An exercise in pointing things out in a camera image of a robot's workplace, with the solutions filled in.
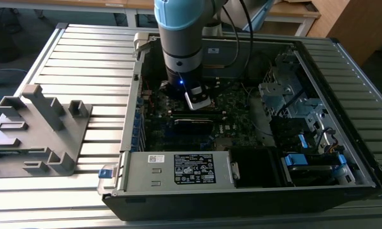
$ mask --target aluminum extrusion table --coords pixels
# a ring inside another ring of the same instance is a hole
[[[295,222],[302,227],[305,224],[301,222],[309,221],[318,228],[324,225],[344,227],[344,223],[350,223],[352,227],[358,224],[361,228],[366,220],[373,220],[382,227],[382,196],[314,214],[154,222],[123,222],[118,219],[96,192],[98,171],[104,164],[115,164],[119,159],[136,32],[139,29],[72,24],[55,30],[15,96],[20,95],[27,83],[38,83],[46,96],[56,96],[60,103],[83,100],[94,105],[94,112],[72,176],[0,179],[0,229],[187,228],[279,222]],[[257,37],[304,42],[382,165],[382,95],[340,43],[329,39]]]

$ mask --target floor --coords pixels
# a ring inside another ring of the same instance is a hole
[[[44,15],[46,18],[39,19],[34,10],[19,10],[17,17],[23,31],[13,35],[13,40],[23,56],[16,61],[0,64],[0,69],[17,68],[28,70],[31,68],[59,22],[111,26],[116,26],[116,22],[122,25],[127,23],[123,16],[118,15],[115,20],[116,15],[112,13],[46,10]],[[154,19],[146,16],[139,17],[139,23],[147,25],[147,27],[156,26]],[[380,53],[372,55],[362,69],[382,93],[382,55]],[[13,95],[23,79],[23,72],[0,72],[0,97]]]

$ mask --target blue tab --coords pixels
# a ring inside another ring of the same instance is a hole
[[[305,154],[289,154],[285,157],[287,166],[306,166],[309,165]]]
[[[300,135],[300,140],[301,140],[301,145],[304,146],[304,148],[309,148],[306,139],[305,139],[305,135]]]
[[[143,103],[144,103],[143,98],[138,97],[138,105],[143,105]]]
[[[342,154],[338,155],[338,160],[341,162],[341,164],[346,164],[346,159],[345,159],[345,156]]]
[[[102,169],[98,174],[99,179],[111,179],[112,178],[112,170]]]
[[[136,137],[132,138],[132,146],[139,145],[139,139]]]
[[[140,117],[142,117],[142,114],[140,114],[139,112],[136,112],[136,113],[135,113],[135,118],[136,118],[136,119],[140,119]]]
[[[134,121],[134,126],[135,126],[135,128],[139,128],[139,126],[140,126],[140,120],[135,120],[135,121]]]
[[[134,137],[139,137],[139,132],[140,132],[140,130],[134,128]]]

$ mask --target warning label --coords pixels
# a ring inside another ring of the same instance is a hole
[[[174,155],[174,174],[178,185],[217,183],[213,154]]]

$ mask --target black cable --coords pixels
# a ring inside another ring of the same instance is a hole
[[[291,100],[282,106],[281,110],[278,111],[278,113],[275,114],[275,116],[279,116],[281,112],[294,103],[294,101],[297,101],[297,99],[300,98],[300,96],[305,93],[305,89],[301,89],[301,91],[294,95],[294,97],[291,98]]]
[[[227,15],[227,17],[229,17],[229,19],[230,19],[231,26],[233,26],[234,33],[235,33],[235,38],[237,38],[237,53],[235,53],[235,57],[234,57],[231,63],[229,63],[227,65],[223,66],[225,68],[229,68],[229,67],[231,67],[231,66],[234,65],[234,63],[237,62],[237,59],[238,59],[238,56],[239,56],[239,45],[241,45],[241,44],[239,44],[239,35],[238,35],[238,33],[237,33],[237,27],[235,27],[234,21],[233,21],[233,19],[231,19],[230,13],[229,13],[227,9],[225,8],[225,6],[222,6],[222,8],[223,8],[225,14]]]
[[[320,147],[320,144],[321,144],[321,139],[324,138],[324,135],[325,135],[325,132],[328,130],[333,130],[332,127],[326,127],[322,132],[320,133],[320,136],[317,137],[317,143],[316,143],[316,147],[314,147],[314,151],[318,151],[318,147]]]
[[[334,144],[330,145],[329,149],[326,150],[326,153],[329,153],[330,150],[332,150],[336,146],[338,146],[338,139],[334,137],[334,135],[332,135],[332,138],[333,138],[333,140],[334,140]]]
[[[239,0],[239,2],[241,2],[241,5],[242,5],[242,8],[243,8],[243,12],[245,12],[246,20],[247,20],[247,24],[249,24],[249,30],[250,30],[250,48],[249,48],[249,53],[247,53],[247,59],[246,59],[246,63],[245,63],[245,66],[243,66],[243,69],[241,71],[239,76],[223,88],[217,88],[217,89],[219,89],[219,91],[217,91],[217,92],[214,91],[211,93],[213,98],[215,98],[219,94],[222,94],[222,92],[225,90],[227,90],[230,87],[233,87],[233,85],[237,83],[237,81],[239,81],[241,78],[243,77],[243,75],[245,75],[245,73],[247,71],[249,61],[250,61],[250,57],[251,57],[251,53],[253,53],[253,49],[254,49],[254,27],[253,27],[253,22],[250,21],[249,11],[247,11],[246,4],[245,4],[243,0]]]

